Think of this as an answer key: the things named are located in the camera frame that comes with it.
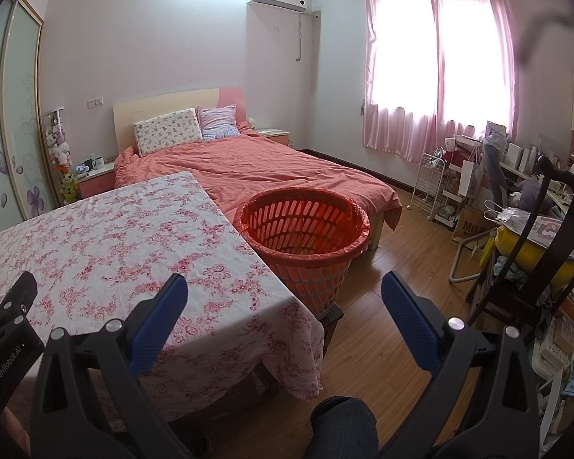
paper bag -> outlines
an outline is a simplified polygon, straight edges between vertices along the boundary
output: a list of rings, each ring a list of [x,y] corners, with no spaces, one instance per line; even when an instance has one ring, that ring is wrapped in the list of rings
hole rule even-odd
[[[455,231],[453,231],[453,239],[470,238],[475,234],[490,230],[496,226],[497,225],[492,221],[485,219],[485,215],[482,211],[466,205],[459,216],[457,227],[455,228]]]
[[[481,181],[482,166],[474,162],[465,161],[461,167],[459,194],[466,198],[476,198],[481,189]]]

jeans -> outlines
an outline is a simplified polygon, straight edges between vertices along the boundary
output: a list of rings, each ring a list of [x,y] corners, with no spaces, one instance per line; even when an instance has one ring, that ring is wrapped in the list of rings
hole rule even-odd
[[[378,454],[377,419],[357,398],[324,400],[310,424],[313,437],[302,459],[372,459]]]

wall socket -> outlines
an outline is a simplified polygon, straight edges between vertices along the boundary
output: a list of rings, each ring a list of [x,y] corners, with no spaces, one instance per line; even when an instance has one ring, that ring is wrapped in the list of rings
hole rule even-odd
[[[98,98],[94,98],[93,100],[87,100],[87,108],[88,109],[95,109],[100,105],[104,105],[104,97],[99,96]]]

wooden chair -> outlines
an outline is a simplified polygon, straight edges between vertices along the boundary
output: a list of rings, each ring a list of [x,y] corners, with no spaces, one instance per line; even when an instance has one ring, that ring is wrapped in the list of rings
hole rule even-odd
[[[540,295],[542,295],[545,288],[550,283],[555,273],[559,270],[561,265],[571,254],[574,249],[574,200],[570,206],[570,210],[564,218],[564,221],[557,231],[557,234],[551,245],[540,258],[540,261],[529,274],[526,283],[519,289],[514,282],[506,279],[506,273],[514,263],[515,258],[519,254],[525,240],[530,234],[530,231],[540,213],[540,208],[544,201],[544,196],[548,190],[548,185],[551,181],[559,181],[567,184],[574,193],[574,174],[568,171],[559,171],[553,167],[550,160],[541,156],[538,159],[538,166],[544,175],[540,193],[537,196],[536,205],[530,214],[530,218],[523,230],[523,233],[517,240],[517,244],[512,249],[510,257],[504,264],[499,275],[493,277],[493,266],[498,256],[497,250],[494,248],[491,259],[488,261],[483,272],[478,277],[476,283],[470,289],[466,300],[473,302],[477,290],[482,289],[482,296],[478,304],[473,304],[468,324],[471,326],[476,319],[485,312],[496,319],[499,319],[505,324],[517,324],[520,326],[529,325],[532,328],[531,333],[540,324],[543,315],[543,309],[536,305]],[[570,283],[554,297],[552,306],[550,307],[550,314],[553,315],[561,306],[568,294],[574,288],[574,277]],[[508,314],[505,315],[498,311],[493,306],[501,309]]]

window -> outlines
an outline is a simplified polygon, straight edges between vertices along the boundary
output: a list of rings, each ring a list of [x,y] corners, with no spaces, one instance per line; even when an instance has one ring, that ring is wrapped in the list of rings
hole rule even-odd
[[[507,0],[366,0],[364,145],[411,161],[487,121],[516,132]]]

